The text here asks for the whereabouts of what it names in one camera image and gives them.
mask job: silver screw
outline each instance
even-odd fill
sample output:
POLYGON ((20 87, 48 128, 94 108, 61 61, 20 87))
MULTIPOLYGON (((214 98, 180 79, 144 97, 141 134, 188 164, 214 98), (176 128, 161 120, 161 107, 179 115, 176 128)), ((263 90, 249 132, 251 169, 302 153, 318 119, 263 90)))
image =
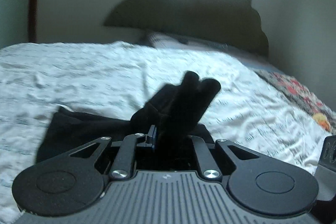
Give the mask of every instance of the silver screw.
POLYGON ((203 175, 208 179, 215 179, 219 177, 219 172, 216 170, 206 170, 204 171, 203 175))
POLYGON ((114 170, 111 175, 116 179, 124 179, 127 177, 128 173, 124 170, 114 170))

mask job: bed sheet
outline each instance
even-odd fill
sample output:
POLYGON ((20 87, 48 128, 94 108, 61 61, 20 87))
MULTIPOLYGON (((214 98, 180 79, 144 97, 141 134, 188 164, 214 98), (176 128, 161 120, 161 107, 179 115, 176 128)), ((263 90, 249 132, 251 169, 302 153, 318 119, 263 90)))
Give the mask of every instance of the bed sheet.
POLYGON ((186 70, 221 83, 201 119, 214 140, 226 138, 315 172, 329 134, 227 54, 125 42, 24 43, 0 50, 0 223, 18 216, 11 184, 34 163, 59 105, 130 119, 164 83, 178 84, 186 70))

